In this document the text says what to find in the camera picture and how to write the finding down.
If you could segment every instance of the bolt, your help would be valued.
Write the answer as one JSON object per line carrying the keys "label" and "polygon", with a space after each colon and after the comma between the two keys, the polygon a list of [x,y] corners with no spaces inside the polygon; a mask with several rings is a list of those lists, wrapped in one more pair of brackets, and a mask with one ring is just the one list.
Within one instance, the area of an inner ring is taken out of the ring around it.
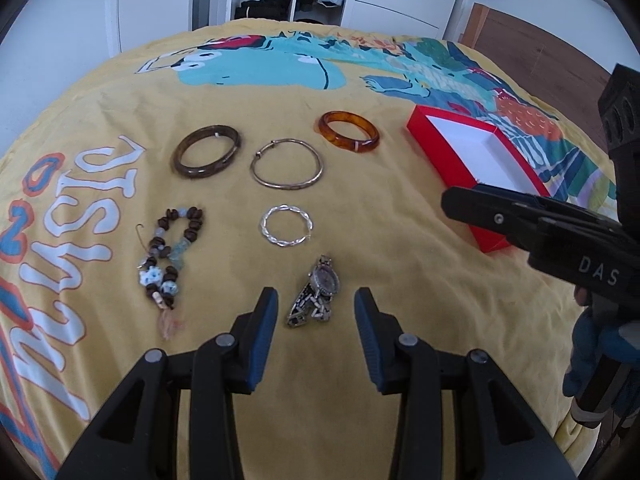
{"label": "bolt", "polygon": [[489,360],[489,355],[487,354],[487,352],[479,348],[476,348],[475,350],[469,352],[469,357],[471,357],[471,360],[473,362],[478,363],[479,365],[484,365]]}
{"label": "bolt", "polygon": [[222,348],[228,348],[229,346],[233,346],[236,342],[236,338],[231,334],[220,334],[216,337],[216,345],[222,346]]}
{"label": "bolt", "polygon": [[149,350],[145,354],[145,361],[147,363],[157,363],[160,359],[162,359],[162,350],[159,350],[158,348]]}
{"label": "bolt", "polygon": [[416,346],[418,344],[418,338],[413,334],[400,334],[398,342],[402,346]]}

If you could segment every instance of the amber bangle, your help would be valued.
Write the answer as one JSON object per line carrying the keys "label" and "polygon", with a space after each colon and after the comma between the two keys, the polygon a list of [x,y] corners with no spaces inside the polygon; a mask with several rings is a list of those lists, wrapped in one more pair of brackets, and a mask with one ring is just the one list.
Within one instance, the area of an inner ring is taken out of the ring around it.
{"label": "amber bangle", "polygon": [[[195,144],[199,140],[205,139],[206,137],[228,137],[234,142],[234,145],[225,153],[225,155],[211,164],[198,167],[185,166],[181,162],[184,152],[187,151],[189,146]],[[204,178],[206,176],[219,173],[231,164],[236,153],[240,149],[240,146],[242,146],[240,134],[231,126],[224,126],[222,124],[217,124],[216,126],[205,126],[204,128],[189,134],[180,142],[180,144],[178,144],[172,156],[172,163],[175,171],[187,178]]]}
{"label": "amber bangle", "polygon": [[[368,140],[356,140],[342,136],[332,130],[328,123],[341,121],[343,123],[355,124],[359,129],[367,134]],[[367,121],[364,117],[350,112],[327,112],[318,121],[318,128],[322,136],[338,148],[349,150],[350,152],[370,152],[380,143],[380,133],[378,129]]]}

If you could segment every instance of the wooden headboard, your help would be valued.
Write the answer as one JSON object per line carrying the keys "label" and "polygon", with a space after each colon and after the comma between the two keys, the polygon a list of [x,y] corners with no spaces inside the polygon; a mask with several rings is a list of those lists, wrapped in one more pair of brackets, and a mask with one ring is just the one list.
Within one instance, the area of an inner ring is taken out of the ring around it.
{"label": "wooden headboard", "polygon": [[593,59],[535,25],[480,4],[474,4],[460,43],[487,56],[606,150],[598,98],[610,74]]}

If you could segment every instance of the jewelry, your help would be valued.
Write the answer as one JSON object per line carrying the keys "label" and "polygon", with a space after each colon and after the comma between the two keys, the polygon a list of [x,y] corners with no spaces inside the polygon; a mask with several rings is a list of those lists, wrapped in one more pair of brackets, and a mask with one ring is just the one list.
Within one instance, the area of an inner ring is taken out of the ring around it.
{"label": "jewelry", "polygon": [[[195,144],[199,140],[205,139],[206,137],[228,137],[234,142],[232,148],[225,153],[221,158],[212,162],[211,164],[207,164],[205,166],[185,166],[181,160],[184,152],[187,151],[187,148],[192,144]],[[224,170],[227,166],[231,164],[236,156],[236,153],[242,146],[242,139],[240,134],[233,129],[231,126],[224,126],[222,124],[217,124],[216,126],[205,126],[195,132],[186,136],[183,140],[181,140],[180,144],[174,150],[174,154],[172,155],[172,164],[174,166],[175,171],[180,173],[187,178],[204,178],[206,176],[211,176],[220,171]]]}
{"label": "jewelry", "polygon": [[[165,233],[169,230],[170,222],[178,218],[189,219],[189,225],[184,230],[182,238],[174,247],[164,241]],[[197,207],[167,209],[165,215],[158,220],[158,228],[153,239],[149,242],[149,250],[138,266],[140,285],[145,287],[146,296],[156,303],[161,311],[159,326],[162,336],[169,339],[179,326],[170,313],[175,308],[175,296],[178,294],[176,283],[184,263],[182,254],[194,241],[198,239],[198,231],[202,227],[202,209]],[[164,270],[158,265],[159,259],[167,258],[170,265]]]}
{"label": "jewelry", "polygon": [[[271,214],[275,213],[276,211],[291,211],[302,216],[302,218],[304,218],[306,221],[306,235],[304,235],[302,238],[298,238],[297,240],[293,240],[290,242],[287,242],[286,240],[278,240],[275,236],[271,235],[269,230],[267,229],[267,220],[269,219],[269,216],[271,216]],[[262,234],[272,244],[276,244],[279,247],[293,247],[294,245],[301,244],[307,238],[311,237],[311,231],[314,228],[314,223],[311,221],[311,218],[309,218],[309,215],[302,211],[302,209],[300,209],[299,207],[296,207],[294,205],[282,204],[277,205],[276,207],[272,207],[262,216],[262,220],[260,221],[260,228],[262,230]]]}
{"label": "jewelry", "polygon": [[[313,154],[313,156],[316,159],[316,175],[314,177],[310,178],[309,180],[305,180],[304,182],[300,182],[299,184],[276,184],[275,182],[269,182],[268,180],[264,180],[260,178],[258,174],[255,173],[255,165],[258,162],[258,160],[260,160],[260,158],[264,155],[264,152],[266,152],[267,150],[270,150],[271,148],[274,148],[275,146],[283,142],[294,142],[296,144],[300,144]],[[322,172],[324,171],[324,164],[322,163],[322,158],[320,157],[320,154],[316,152],[314,147],[308,142],[305,142],[304,140],[298,140],[298,139],[278,139],[278,140],[272,140],[269,144],[267,144],[266,146],[263,146],[262,148],[260,148],[260,150],[255,152],[254,160],[251,161],[250,171],[251,171],[251,174],[254,176],[254,179],[257,180],[258,183],[266,187],[272,187],[273,189],[305,189],[305,187],[312,186],[318,180],[320,180],[320,177],[322,176]]]}
{"label": "jewelry", "polygon": [[[341,121],[343,123],[355,124],[369,137],[368,140],[356,140],[342,136],[332,130],[328,123]],[[338,148],[349,150],[350,152],[370,152],[380,143],[380,133],[378,129],[367,121],[364,117],[350,112],[327,112],[318,121],[318,128],[322,136]]]}
{"label": "jewelry", "polygon": [[329,321],[331,318],[330,303],[340,292],[340,280],[327,256],[320,256],[318,262],[309,273],[308,283],[294,301],[287,325],[297,327],[306,323],[306,316],[311,311],[312,319]]}

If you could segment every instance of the blue glove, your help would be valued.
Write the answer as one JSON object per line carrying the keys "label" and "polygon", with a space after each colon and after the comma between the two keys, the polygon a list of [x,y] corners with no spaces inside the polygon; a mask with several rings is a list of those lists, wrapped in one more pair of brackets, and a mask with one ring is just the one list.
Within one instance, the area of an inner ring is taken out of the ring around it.
{"label": "blue glove", "polygon": [[572,336],[574,349],[571,365],[564,375],[562,393],[567,397],[580,395],[593,376],[600,357],[607,357],[632,365],[632,370],[613,403],[617,416],[628,411],[634,399],[631,414],[640,408],[640,321],[609,324],[603,328],[593,322],[591,307],[585,309],[575,322]]}

